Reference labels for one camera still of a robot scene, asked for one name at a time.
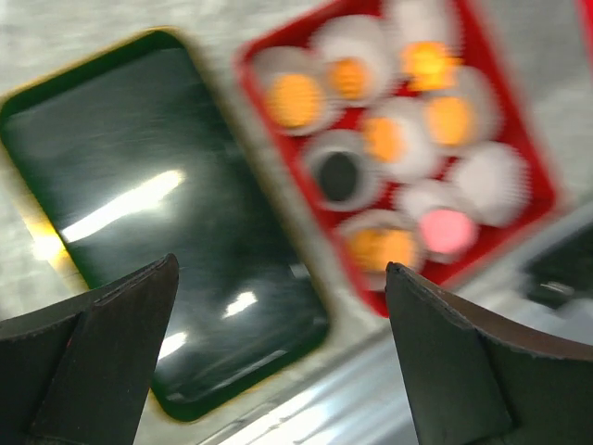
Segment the red cookie box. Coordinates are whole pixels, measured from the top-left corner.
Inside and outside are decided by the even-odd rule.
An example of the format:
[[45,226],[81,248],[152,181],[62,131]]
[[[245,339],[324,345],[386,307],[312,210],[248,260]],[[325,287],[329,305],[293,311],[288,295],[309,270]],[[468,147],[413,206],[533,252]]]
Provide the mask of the red cookie box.
[[[469,278],[479,268],[494,260],[498,254],[544,226],[559,213],[563,204],[560,183],[546,160],[546,149],[529,132],[517,96],[509,84],[510,78],[502,67],[494,41],[489,35],[484,13],[474,1],[453,1],[451,6],[461,21],[461,35],[465,39],[464,60],[486,75],[501,104],[503,125],[495,138],[511,145],[526,161],[531,196],[527,208],[516,222],[500,229],[482,229],[476,246],[459,260],[450,265],[426,265],[423,275],[441,286],[451,286]],[[330,242],[348,282],[354,286],[361,301],[378,315],[386,317],[388,310],[385,293],[364,289],[361,273],[354,267],[334,232],[335,227],[346,218],[346,215],[322,208],[320,192],[301,161],[301,153],[307,139],[284,135],[272,122],[264,108],[262,90],[253,68],[258,52],[273,46],[305,48],[309,37],[325,21],[348,14],[379,17],[382,13],[377,1],[328,1],[243,44],[235,54],[234,71],[241,88],[272,140],[275,151],[280,155],[283,165],[296,183],[297,190],[307,201],[316,223]]]

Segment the orange flower cookie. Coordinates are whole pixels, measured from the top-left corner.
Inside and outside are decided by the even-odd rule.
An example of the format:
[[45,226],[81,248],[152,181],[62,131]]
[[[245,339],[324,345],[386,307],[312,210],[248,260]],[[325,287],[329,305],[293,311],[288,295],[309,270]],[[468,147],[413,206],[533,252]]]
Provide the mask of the orange flower cookie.
[[404,149],[399,125],[387,117],[367,119],[363,124],[366,150],[381,162],[397,162]]

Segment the pink macaron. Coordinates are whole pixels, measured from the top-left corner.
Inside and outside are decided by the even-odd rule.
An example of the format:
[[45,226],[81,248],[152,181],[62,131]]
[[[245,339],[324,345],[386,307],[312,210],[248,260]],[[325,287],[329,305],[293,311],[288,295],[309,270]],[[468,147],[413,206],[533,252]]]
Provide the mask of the pink macaron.
[[464,212],[436,209],[425,213],[418,224],[426,247],[434,253],[452,255],[469,248],[477,237],[477,226]]

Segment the round dotted orange cookie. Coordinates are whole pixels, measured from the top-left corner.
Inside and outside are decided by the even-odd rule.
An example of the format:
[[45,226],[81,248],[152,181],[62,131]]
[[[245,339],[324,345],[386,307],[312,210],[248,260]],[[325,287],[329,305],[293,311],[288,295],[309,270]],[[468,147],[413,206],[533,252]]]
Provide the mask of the round dotted orange cookie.
[[322,114],[323,91],[310,76],[288,73],[278,76],[268,88],[266,105],[281,126],[296,129],[309,126]]

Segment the black gold-rimmed tray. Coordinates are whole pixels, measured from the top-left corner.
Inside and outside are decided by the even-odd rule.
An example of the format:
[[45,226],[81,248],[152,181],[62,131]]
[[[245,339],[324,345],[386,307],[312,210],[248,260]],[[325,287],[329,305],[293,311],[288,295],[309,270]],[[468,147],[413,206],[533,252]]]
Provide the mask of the black gold-rimmed tray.
[[48,221],[43,253],[89,287],[171,253],[180,281],[153,379],[193,422],[319,347],[307,266],[171,28],[11,93],[1,144]]

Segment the round dotted biscuit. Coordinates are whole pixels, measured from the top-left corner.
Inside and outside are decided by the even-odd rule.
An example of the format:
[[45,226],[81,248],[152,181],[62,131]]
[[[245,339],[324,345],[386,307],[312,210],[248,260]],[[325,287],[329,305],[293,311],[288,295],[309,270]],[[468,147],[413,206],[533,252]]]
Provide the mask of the round dotted biscuit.
[[472,136],[474,111],[471,103],[458,96],[430,99],[424,110],[428,130],[442,146],[460,146]]

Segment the orange fish cookie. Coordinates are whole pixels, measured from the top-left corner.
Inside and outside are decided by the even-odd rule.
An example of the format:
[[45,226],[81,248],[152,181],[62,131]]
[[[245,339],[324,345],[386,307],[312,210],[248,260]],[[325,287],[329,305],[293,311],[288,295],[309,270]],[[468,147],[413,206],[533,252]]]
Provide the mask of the orange fish cookie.
[[409,88],[416,92],[452,87],[461,59],[442,42],[423,41],[407,45],[401,52],[402,71]]

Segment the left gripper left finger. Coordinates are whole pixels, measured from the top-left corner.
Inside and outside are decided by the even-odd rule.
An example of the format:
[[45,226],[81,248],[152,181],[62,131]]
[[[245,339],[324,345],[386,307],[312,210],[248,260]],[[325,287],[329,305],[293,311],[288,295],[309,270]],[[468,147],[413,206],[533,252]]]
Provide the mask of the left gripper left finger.
[[178,283],[169,254],[2,321],[2,443],[133,443]]

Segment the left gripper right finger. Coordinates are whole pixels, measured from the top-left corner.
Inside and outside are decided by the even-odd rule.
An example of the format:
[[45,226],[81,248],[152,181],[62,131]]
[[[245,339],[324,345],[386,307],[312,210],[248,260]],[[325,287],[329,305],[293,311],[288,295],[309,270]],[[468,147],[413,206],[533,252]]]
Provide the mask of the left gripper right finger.
[[386,302],[421,444],[589,444],[592,348],[489,311],[399,263]]

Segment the black sandwich cookie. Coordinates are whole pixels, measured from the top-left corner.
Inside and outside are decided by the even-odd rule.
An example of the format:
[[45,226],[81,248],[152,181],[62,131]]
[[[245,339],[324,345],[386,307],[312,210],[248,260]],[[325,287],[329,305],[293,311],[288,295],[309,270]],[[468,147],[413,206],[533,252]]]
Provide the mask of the black sandwich cookie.
[[347,152],[334,152],[316,172],[318,187],[330,202],[344,202],[354,195],[360,172],[354,158]]

